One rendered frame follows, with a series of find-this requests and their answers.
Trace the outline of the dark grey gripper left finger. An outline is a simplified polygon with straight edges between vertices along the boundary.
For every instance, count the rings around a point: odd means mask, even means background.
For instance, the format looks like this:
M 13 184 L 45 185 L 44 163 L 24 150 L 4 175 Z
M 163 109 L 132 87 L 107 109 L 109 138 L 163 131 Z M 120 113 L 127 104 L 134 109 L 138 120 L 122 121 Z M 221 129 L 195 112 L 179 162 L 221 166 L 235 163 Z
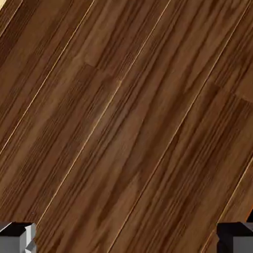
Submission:
M 33 222 L 0 221 L 0 253 L 37 253 Z

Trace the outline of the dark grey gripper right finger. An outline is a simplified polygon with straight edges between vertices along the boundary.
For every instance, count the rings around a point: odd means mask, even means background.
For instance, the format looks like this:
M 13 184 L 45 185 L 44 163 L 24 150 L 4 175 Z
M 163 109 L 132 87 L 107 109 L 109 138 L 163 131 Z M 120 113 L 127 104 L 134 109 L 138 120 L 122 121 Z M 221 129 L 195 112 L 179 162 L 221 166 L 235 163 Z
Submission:
M 216 234 L 216 253 L 253 253 L 253 222 L 219 223 Z

